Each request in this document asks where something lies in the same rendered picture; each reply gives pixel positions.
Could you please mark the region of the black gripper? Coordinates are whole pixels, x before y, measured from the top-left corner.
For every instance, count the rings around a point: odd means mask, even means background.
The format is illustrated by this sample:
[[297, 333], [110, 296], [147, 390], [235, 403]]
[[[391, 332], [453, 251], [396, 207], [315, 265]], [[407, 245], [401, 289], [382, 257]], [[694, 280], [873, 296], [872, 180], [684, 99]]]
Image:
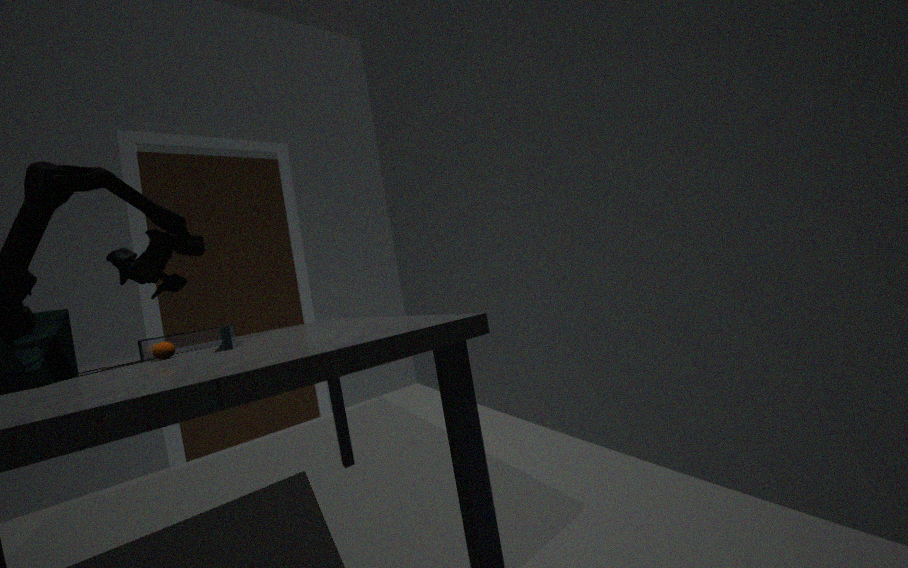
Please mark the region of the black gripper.
[[[148, 247], [147, 247], [146, 251], [142, 252], [142, 254], [148, 256], [147, 259], [151, 262], [155, 262], [155, 261], [160, 262], [160, 273], [161, 273], [160, 279], [164, 280], [163, 283], [158, 286], [158, 289], [151, 297], [151, 300], [153, 300], [154, 298], [159, 296], [160, 293], [162, 293], [163, 291], [172, 291], [172, 292], [176, 293], [177, 291], [179, 291], [180, 289], [185, 287], [185, 284], [187, 282], [186, 278], [184, 278], [176, 273], [174, 273], [172, 275], [168, 275], [168, 274], [162, 272], [162, 270], [166, 267], [168, 260], [172, 258], [172, 255], [170, 257], [160, 257], [155, 254], [152, 254], [148, 250]], [[119, 269], [120, 285], [124, 285], [126, 283], [126, 281], [128, 280], [128, 278], [126, 277], [126, 273], [129, 269], [129, 267], [131, 267], [133, 265], [133, 263], [135, 262], [136, 257], [137, 257], [136, 253], [130, 251], [129, 249], [127, 249], [125, 247], [116, 249], [108, 254], [108, 256], [106, 258], [107, 261], [111, 262], [113, 266], [115, 266], [116, 268]]]

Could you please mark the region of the dark brown ball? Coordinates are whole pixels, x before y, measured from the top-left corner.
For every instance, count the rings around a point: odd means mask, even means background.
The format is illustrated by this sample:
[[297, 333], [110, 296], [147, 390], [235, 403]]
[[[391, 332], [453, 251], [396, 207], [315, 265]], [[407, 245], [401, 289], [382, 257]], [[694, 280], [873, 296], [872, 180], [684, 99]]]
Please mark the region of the dark brown ball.
[[162, 344], [165, 349], [165, 357], [162, 360], [168, 359], [174, 355], [174, 353], [176, 351], [174, 344], [172, 344], [171, 342], [166, 342], [166, 341], [160, 342], [159, 344]]

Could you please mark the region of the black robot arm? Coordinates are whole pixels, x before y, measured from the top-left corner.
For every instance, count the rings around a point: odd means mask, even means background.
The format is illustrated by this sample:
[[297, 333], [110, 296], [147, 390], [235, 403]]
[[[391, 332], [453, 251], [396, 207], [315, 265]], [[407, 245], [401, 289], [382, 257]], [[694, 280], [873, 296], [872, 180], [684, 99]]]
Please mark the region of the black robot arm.
[[[158, 227], [146, 231], [148, 250], [160, 257], [203, 255], [203, 237], [189, 234], [187, 221], [175, 212], [155, 204], [102, 167], [55, 165], [43, 161], [29, 165], [25, 176], [24, 203], [0, 251], [0, 340], [33, 332], [36, 315], [22, 301], [31, 295], [37, 278], [28, 267], [54, 211], [74, 192], [106, 188], [144, 214]], [[169, 233], [168, 233], [169, 232]], [[175, 235], [171, 235], [175, 234]], [[156, 283], [160, 262], [141, 254], [129, 267], [126, 277], [139, 284]]]

